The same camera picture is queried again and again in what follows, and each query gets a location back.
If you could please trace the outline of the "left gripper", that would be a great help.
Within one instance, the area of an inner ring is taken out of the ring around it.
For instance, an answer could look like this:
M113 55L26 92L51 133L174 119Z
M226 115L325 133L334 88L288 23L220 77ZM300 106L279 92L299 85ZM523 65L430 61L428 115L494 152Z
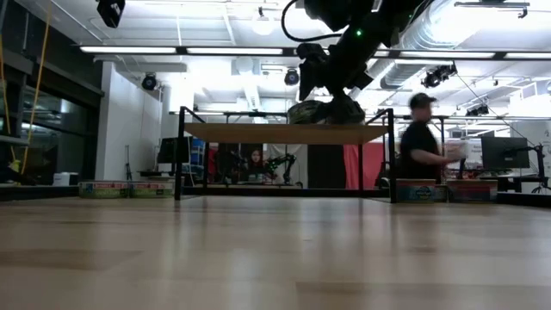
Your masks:
M118 28L126 0L96 0L96 11L109 28Z

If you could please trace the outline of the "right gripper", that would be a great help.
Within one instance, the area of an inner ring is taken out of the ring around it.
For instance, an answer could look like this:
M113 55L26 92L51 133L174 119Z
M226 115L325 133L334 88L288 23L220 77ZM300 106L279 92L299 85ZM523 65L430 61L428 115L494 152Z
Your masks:
M371 78L365 71L367 61L375 54L373 40L340 40L329 46L329 53L317 43L300 43L296 53L302 60L300 67L299 100L304 101L314 88L326 88L331 100L325 106L327 124L358 124L365 120L359 102L342 91L343 88L364 88Z

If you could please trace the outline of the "blue red label can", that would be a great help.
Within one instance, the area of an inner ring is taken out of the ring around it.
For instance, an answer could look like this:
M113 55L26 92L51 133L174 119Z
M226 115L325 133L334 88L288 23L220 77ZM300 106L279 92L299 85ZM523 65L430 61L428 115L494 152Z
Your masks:
M396 181L397 202L432 203L435 198L435 179L398 179Z
M446 182L450 202L495 202L498 194L496 180L455 179Z

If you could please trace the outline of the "wooden shelf black legs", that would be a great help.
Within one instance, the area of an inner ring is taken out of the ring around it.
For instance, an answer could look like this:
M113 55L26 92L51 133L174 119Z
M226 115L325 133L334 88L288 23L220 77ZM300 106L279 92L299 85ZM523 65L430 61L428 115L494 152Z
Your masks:
M203 181L200 188L189 189L191 195L253 195L312 198L382 198L391 203L397 201L396 167L394 158L394 113L386 108L363 125L289 125L289 124L239 124L206 123L193 110L182 106L178 112L176 172L174 199L179 201L184 193L182 181L182 152L189 150L185 133L205 142L284 144L284 145L355 145L358 148L358 188L347 189L243 189L210 188L207 184L208 153L203 156ZM388 137L389 189L366 190L363 185L363 145L379 137Z

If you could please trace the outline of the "long ceiling light strip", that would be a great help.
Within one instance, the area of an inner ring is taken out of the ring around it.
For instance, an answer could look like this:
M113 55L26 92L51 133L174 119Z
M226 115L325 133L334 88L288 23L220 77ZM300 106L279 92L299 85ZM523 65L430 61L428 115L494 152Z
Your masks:
M292 47L185 47L185 46L80 46L90 54L105 55L178 55L178 56L275 56L297 57ZM373 59L454 59L495 61L551 61L546 51L469 51L469 50L397 50L378 49Z

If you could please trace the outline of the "black upright panel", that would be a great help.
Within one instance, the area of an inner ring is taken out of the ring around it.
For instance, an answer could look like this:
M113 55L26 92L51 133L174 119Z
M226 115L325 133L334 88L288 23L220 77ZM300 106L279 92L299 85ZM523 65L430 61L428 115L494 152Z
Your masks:
M310 189L344 189L344 148L338 145L308 145L307 175Z

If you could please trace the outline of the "red fabric panel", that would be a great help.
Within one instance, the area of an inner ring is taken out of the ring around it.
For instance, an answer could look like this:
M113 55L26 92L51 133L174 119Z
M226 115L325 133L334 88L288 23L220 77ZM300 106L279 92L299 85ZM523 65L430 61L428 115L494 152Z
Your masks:
M383 162L383 144L369 142L362 147L363 187L372 189ZM344 167L346 171L346 189L359 189L358 146L344 146Z

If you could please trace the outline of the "person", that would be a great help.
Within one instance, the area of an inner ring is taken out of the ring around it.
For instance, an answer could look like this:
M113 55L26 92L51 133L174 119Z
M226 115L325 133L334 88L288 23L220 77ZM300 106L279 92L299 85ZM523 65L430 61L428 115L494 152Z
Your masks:
M263 180L263 151L259 148L251 149L247 153L246 181L249 183L262 183Z
M442 169L463 159L461 153L442 155L428 127L432 103L436 98L417 93L409 101L412 122L404 131L399 144L399 178L441 179Z

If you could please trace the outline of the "black monitor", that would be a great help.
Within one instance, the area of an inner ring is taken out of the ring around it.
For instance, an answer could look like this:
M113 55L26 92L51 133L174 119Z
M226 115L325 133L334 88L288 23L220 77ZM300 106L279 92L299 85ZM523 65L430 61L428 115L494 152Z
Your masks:
M482 137L482 163L486 170L529 168L525 138Z
M177 151L178 138L163 138L161 140L160 149L157 155L157 162L159 164L174 164L176 162L176 155L180 155L182 163L188 163L189 161L189 138L184 138L183 150Z

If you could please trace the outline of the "blue container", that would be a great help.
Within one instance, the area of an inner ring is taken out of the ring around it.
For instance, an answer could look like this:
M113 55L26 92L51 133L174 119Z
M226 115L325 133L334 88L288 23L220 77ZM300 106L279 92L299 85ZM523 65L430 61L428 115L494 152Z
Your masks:
M190 142L189 160L191 164L203 166L206 143L193 137Z

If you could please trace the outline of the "small white device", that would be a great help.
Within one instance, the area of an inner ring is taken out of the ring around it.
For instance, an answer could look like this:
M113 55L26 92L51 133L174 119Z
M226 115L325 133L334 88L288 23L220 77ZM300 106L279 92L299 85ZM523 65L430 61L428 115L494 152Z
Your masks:
M53 186L76 186L79 175L76 172L60 172L53 174Z

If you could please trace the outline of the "silver ventilation duct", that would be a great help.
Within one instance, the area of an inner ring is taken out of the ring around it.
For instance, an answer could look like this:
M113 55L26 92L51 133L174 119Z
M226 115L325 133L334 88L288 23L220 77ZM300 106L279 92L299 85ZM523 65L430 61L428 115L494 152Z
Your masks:
M453 49L462 43L469 34L462 34L458 26L460 9L454 6L458 0L431 0L425 9L419 9L417 17L400 34L399 43L394 48L402 50ZM398 65L393 59L377 59L368 73L375 79L364 90L354 88L350 95L359 100L369 90L381 88L396 90L422 67L420 65Z

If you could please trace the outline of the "black table frame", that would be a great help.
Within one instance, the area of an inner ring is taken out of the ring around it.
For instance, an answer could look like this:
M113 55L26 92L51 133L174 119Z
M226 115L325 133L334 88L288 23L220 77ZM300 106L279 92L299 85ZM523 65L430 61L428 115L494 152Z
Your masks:
M236 195L301 198L389 198L386 189L268 189L263 188L215 188L184 187L181 195ZM0 202L37 200L78 196L78 186L21 186L0 187ZM497 204L551 209L551 195L498 193Z

